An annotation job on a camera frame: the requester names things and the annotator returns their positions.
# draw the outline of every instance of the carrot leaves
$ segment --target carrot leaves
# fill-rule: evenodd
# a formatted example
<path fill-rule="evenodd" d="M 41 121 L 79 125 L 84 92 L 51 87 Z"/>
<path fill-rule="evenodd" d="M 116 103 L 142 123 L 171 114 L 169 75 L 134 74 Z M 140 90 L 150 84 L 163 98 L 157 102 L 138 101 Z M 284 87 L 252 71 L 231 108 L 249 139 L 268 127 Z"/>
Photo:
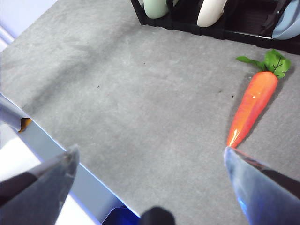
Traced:
<path fill-rule="evenodd" d="M 281 55 L 276 50 L 267 51 L 264 57 L 264 61 L 256 61 L 247 58 L 246 56 L 239 56 L 236 58 L 237 60 L 245 63 L 251 63 L 254 66 L 260 68 L 261 71 L 270 71 L 274 73 L 274 75 L 280 79 L 285 77 L 285 72 L 291 66 L 291 61 L 286 59 L 283 55 Z"/>

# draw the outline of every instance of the dish rack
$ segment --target dish rack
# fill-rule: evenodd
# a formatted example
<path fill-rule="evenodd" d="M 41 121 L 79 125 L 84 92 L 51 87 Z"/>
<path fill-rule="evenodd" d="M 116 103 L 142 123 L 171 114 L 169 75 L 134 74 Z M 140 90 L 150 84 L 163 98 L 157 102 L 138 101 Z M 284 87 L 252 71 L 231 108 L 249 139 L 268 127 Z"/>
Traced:
<path fill-rule="evenodd" d="M 197 18 L 203 0 L 166 0 L 168 13 L 159 19 L 150 19 L 139 0 L 131 0 L 142 25 L 181 30 L 195 35 L 206 35 L 274 48 L 300 55 L 300 35 L 288 40 L 272 38 L 273 30 L 291 0 L 228 0 L 221 18 L 210 27 L 198 27 Z"/>

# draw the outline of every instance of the orange carrot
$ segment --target orange carrot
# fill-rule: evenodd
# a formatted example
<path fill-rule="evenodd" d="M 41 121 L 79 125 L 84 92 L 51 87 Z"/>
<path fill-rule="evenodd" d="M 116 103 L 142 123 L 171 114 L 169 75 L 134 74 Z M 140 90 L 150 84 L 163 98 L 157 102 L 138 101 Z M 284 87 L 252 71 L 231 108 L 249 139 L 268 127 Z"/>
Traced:
<path fill-rule="evenodd" d="M 244 56 L 238 57 L 237 60 L 252 63 L 263 72 L 258 72 L 253 76 L 233 118 L 227 138 L 227 146 L 233 148 L 236 148 L 247 136 L 274 93 L 278 79 L 285 76 L 285 72 L 291 65 L 288 59 L 275 50 L 266 53 L 264 62 L 250 60 Z"/>

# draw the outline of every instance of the gray table surface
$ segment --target gray table surface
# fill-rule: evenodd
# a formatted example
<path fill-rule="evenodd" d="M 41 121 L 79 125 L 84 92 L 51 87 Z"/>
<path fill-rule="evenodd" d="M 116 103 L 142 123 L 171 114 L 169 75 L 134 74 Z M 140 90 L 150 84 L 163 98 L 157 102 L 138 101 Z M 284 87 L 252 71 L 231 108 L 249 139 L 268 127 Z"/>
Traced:
<path fill-rule="evenodd" d="M 129 1 L 60 0 L 1 54 L 1 91 L 141 214 L 246 224 L 223 150 L 265 49 L 141 26 Z M 239 149 L 300 180 L 300 56 Z"/>

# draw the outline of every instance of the white wall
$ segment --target white wall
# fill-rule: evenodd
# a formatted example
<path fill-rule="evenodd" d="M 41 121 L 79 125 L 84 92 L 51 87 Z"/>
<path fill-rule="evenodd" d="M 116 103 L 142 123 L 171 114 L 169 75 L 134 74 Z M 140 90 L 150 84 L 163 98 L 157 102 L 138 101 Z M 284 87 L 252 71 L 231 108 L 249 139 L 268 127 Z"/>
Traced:
<path fill-rule="evenodd" d="M 1 52 L 57 0 L 1 0 Z"/>

